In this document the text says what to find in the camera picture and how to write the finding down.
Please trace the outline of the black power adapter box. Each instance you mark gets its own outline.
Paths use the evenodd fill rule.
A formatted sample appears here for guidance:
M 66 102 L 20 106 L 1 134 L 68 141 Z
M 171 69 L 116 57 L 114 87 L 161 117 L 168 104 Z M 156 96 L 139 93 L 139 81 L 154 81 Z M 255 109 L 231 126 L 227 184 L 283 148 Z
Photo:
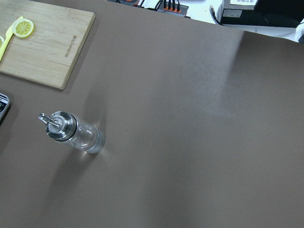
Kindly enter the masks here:
M 223 0 L 220 8 L 220 23 L 225 25 L 269 26 L 296 28 L 302 22 L 286 16 L 262 15 L 254 10 L 257 0 Z

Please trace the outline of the lemon slice middle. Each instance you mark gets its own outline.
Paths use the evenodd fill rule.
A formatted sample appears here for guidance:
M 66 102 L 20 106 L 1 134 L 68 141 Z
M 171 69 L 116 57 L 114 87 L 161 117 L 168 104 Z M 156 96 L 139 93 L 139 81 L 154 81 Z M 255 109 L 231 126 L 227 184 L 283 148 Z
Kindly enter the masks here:
M 4 38 L 0 36 L 0 47 L 4 44 Z

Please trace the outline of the glass sauce bottle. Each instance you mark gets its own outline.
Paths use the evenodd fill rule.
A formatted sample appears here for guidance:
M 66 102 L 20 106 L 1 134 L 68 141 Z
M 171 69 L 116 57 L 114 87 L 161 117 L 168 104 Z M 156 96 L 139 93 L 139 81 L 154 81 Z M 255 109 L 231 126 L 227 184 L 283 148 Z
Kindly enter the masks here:
M 88 153 L 98 153 L 105 145 L 105 134 L 74 114 L 57 111 L 38 118 L 45 124 L 46 134 L 61 144 Z

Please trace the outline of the lemon slice on board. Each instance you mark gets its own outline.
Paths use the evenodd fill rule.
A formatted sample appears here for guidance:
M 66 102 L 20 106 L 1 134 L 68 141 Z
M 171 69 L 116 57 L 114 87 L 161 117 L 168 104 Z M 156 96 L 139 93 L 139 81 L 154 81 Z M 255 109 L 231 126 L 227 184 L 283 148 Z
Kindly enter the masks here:
M 19 38 L 27 38 L 34 31 L 34 23 L 26 18 L 17 19 L 12 27 L 12 32 Z

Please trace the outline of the yellow plastic knife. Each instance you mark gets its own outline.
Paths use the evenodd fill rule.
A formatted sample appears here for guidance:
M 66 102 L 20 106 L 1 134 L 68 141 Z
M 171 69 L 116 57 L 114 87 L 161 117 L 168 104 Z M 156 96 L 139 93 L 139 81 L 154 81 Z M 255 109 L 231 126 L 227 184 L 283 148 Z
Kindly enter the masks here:
M 9 44 L 9 42 L 10 42 L 10 40 L 11 40 L 11 37 L 13 36 L 13 27 L 14 27 L 14 25 L 15 25 L 19 20 L 21 20 L 21 19 L 23 19 L 23 18 L 24 18 L 23 16 L 19 17 L 19 18 L 18 18 L 17 20 L 15 20 L 15 21 L 11 24 L 11 26 L 7 29 L 6 34 L 5 34 L 5 38 L 4 38 L 4 40 L 3 40 L 3 42 L 2 42 L 2 44 L 1 44 L 1 46 L 0 46 L 0 60 L 2 60 L 2 58 L 3 58 L 3 56 L 4 56 L 4 53 L 5 53 L 5 51 L 6 51 L 6 48 L 7 48 L 8 44 Z

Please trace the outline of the digital kitchen scale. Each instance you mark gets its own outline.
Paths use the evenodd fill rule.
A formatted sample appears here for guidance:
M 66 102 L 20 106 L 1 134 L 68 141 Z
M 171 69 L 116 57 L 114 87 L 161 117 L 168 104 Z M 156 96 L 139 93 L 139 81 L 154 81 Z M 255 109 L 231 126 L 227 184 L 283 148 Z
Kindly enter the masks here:
M 5 119 L 10 108 L 10 99 L 3 93 L 0 93 L 0 123 Z

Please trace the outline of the bamboo cutting board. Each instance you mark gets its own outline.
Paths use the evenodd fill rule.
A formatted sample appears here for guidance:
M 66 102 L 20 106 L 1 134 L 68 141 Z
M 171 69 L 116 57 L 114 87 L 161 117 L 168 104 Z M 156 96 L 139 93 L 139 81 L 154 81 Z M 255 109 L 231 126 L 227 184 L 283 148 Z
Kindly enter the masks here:
M 63 90 L 95 20 L 93 12 L 31 0 L 0 2 L 0 33 L 23 16 L 33 21 L 28 38 L 13 36 L 0 71 Z

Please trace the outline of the black monitor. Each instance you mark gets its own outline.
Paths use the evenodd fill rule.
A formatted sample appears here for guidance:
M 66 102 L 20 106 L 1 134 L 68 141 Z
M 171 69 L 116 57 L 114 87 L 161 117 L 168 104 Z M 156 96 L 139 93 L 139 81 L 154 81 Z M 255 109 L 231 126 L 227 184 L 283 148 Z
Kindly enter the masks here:
M 258 0 L 254 10 L 265 16 L 286 16 L 299 23 L 304 19 L 303 0 Z

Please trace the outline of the black usb hub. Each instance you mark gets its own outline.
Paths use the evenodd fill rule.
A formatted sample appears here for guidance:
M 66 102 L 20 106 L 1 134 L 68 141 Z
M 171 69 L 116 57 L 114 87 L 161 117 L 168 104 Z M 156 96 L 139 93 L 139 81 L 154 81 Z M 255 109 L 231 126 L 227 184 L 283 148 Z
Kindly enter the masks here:
M 176 16 L 187 16 L 188 6 L 182 5 L 179 0 L 159 0 L 153 10 Z

